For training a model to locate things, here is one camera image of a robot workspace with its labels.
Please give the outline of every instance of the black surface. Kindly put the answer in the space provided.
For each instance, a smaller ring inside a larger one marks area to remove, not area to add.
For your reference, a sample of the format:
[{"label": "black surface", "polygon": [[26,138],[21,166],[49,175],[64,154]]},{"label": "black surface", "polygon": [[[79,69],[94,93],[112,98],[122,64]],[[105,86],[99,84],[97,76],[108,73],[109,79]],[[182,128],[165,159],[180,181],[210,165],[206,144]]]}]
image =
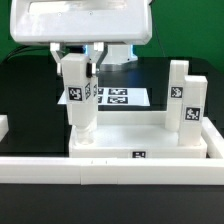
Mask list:
[{"label": "black surface", "polygon": [[[168,59],[144,58],[137,69],[104,73],[99,86],[147,88],[151,107],[165,110]],[[206,61],[190,59],[190,74],[209,81],[206,114],[224,134],[224,76]],[[0,114],[10,132],[0,155],[67,156],[70,127],[56,65],[47,57],[18,57],[0,67]],[[224,223],[224,186],[0,185],[0,223]]]}]

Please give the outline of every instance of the white pillar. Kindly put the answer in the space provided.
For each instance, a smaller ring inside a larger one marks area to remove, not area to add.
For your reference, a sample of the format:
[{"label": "white pillar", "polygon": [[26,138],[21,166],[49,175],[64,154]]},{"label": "white pillar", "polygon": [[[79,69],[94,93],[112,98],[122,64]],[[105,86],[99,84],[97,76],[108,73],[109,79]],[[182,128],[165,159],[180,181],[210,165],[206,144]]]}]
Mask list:
[{"label": "white pillar", "polygon": [[185,77],[179,145],[200,145],[206,91],[204,76]]},{"label": "white pillar", "polygon": [[188,70],[188,61],[171,61],[165,122],[165,128],[170,131],[179,130],[184,77],[188,75]]}]

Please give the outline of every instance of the white block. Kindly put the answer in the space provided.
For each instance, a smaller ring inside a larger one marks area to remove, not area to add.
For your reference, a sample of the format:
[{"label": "white block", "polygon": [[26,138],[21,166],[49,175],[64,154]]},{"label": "white block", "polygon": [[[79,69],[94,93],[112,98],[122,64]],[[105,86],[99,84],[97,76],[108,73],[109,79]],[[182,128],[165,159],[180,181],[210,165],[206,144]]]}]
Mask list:
[{"label": "white block", "polygon": [[172,60],[170,63],[169,83],[183,83],[184,76],[188,74],[189,61]]},{"label": "white block", "polygon": [[9,131],[8,118],[6,115],[0,115],[0,141]]},{"label": "white block", "polygon": [[83,54],[68,54],[61,60],[69,124],[76,126],[77,140],[85,144],[93,141],[90,132],[98,111],[98,78],[87,77],[88,62]]},{"label": "white block", "polygon": [[188,61],[171,61],[165,122],[166,129],[170,131],[179,130],[184,77],[188,75],[188,69]]},{"label": "white block", "polygon": [[203,118],[202,137],[208,145],[210,158],[224,159],[224,139],[207,117]]},{"label": "white block", "polygon": [[91,159],[82,164],[81,184],[117,184],[117,159]]},{"label": "white block", "polygon": [[179,145],[200,145],[206,91],[205,77],[185,77]]},{"label": "white block", "polygon": [[81,160],[0,157],[0,183],[80,184]]}]

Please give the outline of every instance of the white platform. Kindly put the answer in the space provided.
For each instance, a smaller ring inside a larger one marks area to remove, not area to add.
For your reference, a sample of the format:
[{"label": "white platform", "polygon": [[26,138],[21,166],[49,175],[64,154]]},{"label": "white platform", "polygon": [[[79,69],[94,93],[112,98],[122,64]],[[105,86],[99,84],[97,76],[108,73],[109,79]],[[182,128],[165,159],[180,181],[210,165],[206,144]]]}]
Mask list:
[{"label": "white platform", "polygon": [[94,143],[81,145],[75,127],[69,143],[74,158],[205,158],[207,144],[178,146],[178,133],[165,129],[166,112],[99,112]]},{"label": "white platform", "polygon": [[0,183],[224,185],[224,140],[208,118],[202,124],[211,159],[0,157]]}]

